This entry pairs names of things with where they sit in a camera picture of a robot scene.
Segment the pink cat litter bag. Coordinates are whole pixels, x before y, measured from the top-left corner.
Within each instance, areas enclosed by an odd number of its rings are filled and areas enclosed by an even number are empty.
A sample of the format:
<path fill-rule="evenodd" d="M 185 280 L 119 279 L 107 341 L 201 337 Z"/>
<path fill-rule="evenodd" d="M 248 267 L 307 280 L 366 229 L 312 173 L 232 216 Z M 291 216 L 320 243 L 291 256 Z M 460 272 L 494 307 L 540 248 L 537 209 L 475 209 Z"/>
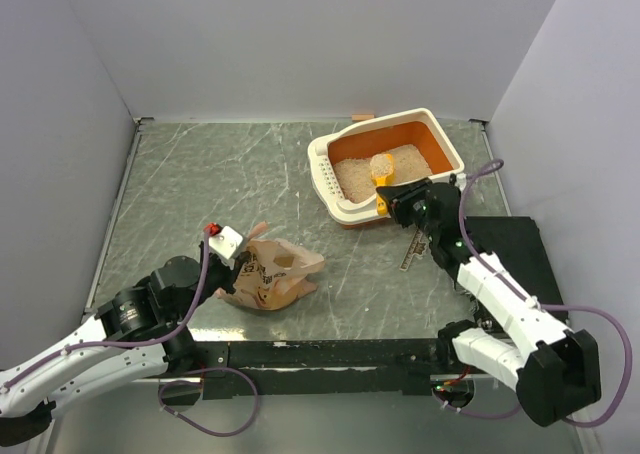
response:
<path fill-rule="evenodd" d="M 285 239 L 262 239 L 267 230 L 266 222 L 252 228 L 247 243 L 250 259 L 234 283 L 235 292 L 218 289 L 217 299 L 237 307 L 277 311 L 317 289 L 308 277 L 323 270 L 324 256 Z"/>

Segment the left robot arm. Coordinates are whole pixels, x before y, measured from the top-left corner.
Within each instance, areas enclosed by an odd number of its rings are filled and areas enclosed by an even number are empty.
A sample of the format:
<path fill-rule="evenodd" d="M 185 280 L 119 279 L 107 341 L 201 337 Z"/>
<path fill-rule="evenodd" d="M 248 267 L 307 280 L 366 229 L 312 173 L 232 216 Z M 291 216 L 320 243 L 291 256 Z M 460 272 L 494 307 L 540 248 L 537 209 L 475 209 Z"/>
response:
<path fill-rule="evenodd" d="M 196 367 L 187 323 L 220 288 L 232 288 L 245 255 L 177 256 L 118 292 L 63 340 L 1 374 L 1 444 L 46 431 L 82 399 L 145 377 L 184 376 Z"/>

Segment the yellow litter scoop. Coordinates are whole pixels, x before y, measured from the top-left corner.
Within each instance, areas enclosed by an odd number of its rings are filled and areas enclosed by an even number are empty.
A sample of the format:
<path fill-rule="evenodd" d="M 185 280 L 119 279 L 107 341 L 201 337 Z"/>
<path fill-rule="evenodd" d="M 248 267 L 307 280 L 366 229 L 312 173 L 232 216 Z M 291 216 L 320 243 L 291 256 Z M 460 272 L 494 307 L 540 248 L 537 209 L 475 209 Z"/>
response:
<path fill-rule="evenodd" d="M 395 164 L 391 153 L 374 155 L 370 160 L 371 179 L 375 187 L 385 187 L 392 184 L 395 175 Z M 376 194 L 376 210 L 381 217 L 388 215 L 386 201 Z"/>

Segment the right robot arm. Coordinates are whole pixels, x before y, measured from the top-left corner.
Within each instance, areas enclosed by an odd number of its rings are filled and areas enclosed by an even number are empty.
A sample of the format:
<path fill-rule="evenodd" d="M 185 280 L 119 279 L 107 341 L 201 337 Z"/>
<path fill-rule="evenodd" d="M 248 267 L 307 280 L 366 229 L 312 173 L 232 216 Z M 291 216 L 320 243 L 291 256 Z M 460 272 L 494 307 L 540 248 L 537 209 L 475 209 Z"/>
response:
<path fill-rule="evenodd" d="M 465 365 L 492 375 L 513 390 L 537 425 L 549 426 L 601 398 L 598 346 L 586 331 L 570 329 L 546 312 L 504 268 L 494 251 L 475 244 L 454 183 L 423 179 L 379 186 L 391 219 L 414 226 L 429 240 L 435 263 L 484 307 L 506 335 L 494 337 L 470 321 L 443 328 L 436 349 L 441 368 Z"/>

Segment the white orange litter box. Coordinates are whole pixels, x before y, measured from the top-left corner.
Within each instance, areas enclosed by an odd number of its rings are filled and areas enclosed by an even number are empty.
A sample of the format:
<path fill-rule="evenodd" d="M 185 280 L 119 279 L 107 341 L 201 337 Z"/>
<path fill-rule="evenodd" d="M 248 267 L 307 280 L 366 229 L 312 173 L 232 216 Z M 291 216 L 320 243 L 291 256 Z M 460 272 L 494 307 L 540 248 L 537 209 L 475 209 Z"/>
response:
<path fill-rule="evenodd" d="M 425 178 L 446 182 L 465 165 L 431 111 L 418 108 L 360 121 L 310 142 L 312 184 L 333 220 L 344 227 L 387 217 L 376 193 Z"/>

